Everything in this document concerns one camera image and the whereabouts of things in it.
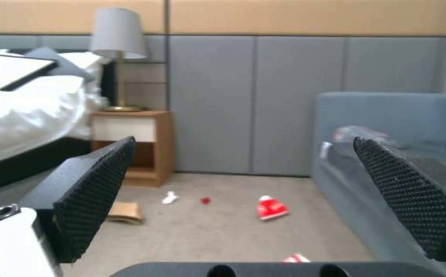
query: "white drawer front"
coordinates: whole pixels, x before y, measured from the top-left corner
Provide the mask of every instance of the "white drawer front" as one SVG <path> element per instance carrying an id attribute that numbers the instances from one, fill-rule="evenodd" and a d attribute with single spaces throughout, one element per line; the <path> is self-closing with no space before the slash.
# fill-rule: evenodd
<path id="1" fill-rule="evenodd" d="M 95 116 L 93 120 L 94 140 L 120 140 L 133 135 L 137 142 L 154 142 L 154 118 Z"/>

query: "gray lampshade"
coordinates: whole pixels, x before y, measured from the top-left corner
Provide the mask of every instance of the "gray lampshade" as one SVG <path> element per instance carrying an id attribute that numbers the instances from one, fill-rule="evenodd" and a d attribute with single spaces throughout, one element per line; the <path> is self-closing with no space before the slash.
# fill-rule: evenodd
<path id="1" fill-rule="evenodd" d="M 147 58 L 139 14 L 122 8 L 98 9 L 89 49 L 109 58 L 115 58 L 117 51 L 124 51 L 124 58 Z"/>

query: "gray sofa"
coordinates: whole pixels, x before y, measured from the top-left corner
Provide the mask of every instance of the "gray sofa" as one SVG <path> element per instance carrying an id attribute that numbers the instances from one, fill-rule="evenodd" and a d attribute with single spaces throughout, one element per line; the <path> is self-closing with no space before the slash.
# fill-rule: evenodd
<path id="1" fill-rule="evenodd" d="M 331 142 L 337 128 L 355 125 L 386 133 L 403 147 L 446 165 L 446 94 L 324 93 L 316 99 L 315 113 L 312 178 L 340 217 L 376 259 L 414 263 L 446 274 L 446 263 L 425 258 L 360 163 L 339 154 L 344 165 L 339 166 L 319 156 L 321 143 Z M 352 145 L 346 152 L 354 153 Z"/>

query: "floor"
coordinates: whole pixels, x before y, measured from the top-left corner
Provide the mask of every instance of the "floor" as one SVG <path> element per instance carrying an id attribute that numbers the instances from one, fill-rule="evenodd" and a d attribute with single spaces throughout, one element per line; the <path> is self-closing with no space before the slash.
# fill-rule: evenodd
<path id="1" fill-rule="evenodd" d="M 166 192 L 180 199 L 163 205 Z M 270 195 L 291 213 L 269 222 L 256 215 Z M 209 205 L 200 198 L 210 197 Z M 138 202 L 142 225 L 105 222 L 65 277 L 107 276 L 151 261 L 280 261 L 299 252 L 311 261 L 369 261 L 372 256 L 311 179 L 175 174 L 161 188 L 122 186 L 119 201 Z"/>

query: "red object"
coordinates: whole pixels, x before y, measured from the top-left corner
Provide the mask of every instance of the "red object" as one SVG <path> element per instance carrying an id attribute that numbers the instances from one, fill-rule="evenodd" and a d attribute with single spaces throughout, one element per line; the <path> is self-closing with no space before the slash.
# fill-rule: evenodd
<path id="1" fill-rule="evenodd" d="M 200 202 L 201 202 L 202 204 L 204 204 L 204 205 L 207 205 L 207 204 L 209 204 L 209 203 L 211 202 L 211 198 L 209 198 L 209 197 L 201 198 L 201 199 L 200 199 Z"/>
<path id="2" fill-rule="evenodd" d="M 288 257 L 282 260 L 283 263 L 309 263 L 309 259 L 305 258 L 299 253 L 293 254 L 291 257 Z"/>
<path id="3" fill-rule="evenodd" d="M 261 220 L 289 214 L 288 208 L 283 203 L 267 195 L 260 198 L 257 212 Z"/>

